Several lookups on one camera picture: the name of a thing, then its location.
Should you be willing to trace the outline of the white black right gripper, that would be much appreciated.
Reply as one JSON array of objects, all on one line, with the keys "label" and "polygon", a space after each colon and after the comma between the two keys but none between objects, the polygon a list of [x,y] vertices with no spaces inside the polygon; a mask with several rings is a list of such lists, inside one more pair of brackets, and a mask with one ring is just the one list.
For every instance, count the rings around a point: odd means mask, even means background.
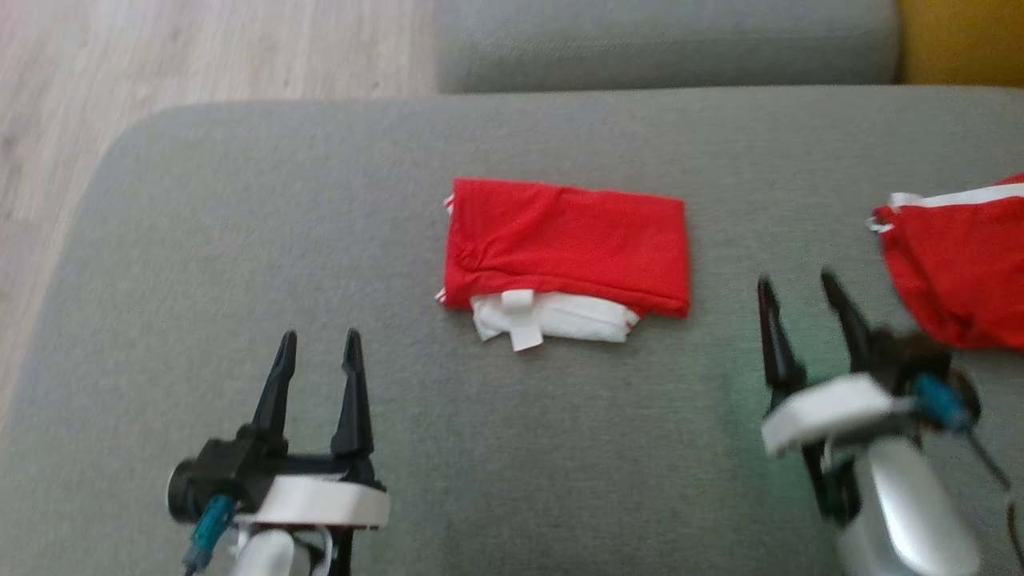
[{"label": "white black right gripper", "polygon": [[[831,270],[822,270],[820,278],[840,321],[850,371],[870,371],[870,326]],[[780,457],[798,450],[819,513],[837,522],[852,521],[853,499],[841,495],[840,482],[831,474],[834,445],[870,444],[888,437],[914,444],[907,413],[910,406],[883,390],[867,374],[837,376],[804,389],[807,372],[791,349],[770,278],[758,279],[757,298],[766,386],[773,390],[761,426],[765,452]]]}]

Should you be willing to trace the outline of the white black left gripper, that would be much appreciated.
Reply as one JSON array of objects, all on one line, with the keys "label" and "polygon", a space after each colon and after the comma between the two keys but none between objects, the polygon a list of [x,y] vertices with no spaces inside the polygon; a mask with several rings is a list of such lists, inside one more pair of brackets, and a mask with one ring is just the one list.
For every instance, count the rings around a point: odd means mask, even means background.
[{"label": "white black left gripper", "polygon": [[[284,441],[297,347],[297,333],[285,332],[252,417],[252,426],[271,440]],[[260,463],[254,481],[261,500],[252,510],[234,515],[237,528],[261,525],[376,530],[388,524],[390,496],[376,478],[370,460],[374,433],[358,329],[348,330],[342,368],[346,382],[342,410],[330,440],[333,457],[301,454]]]}]

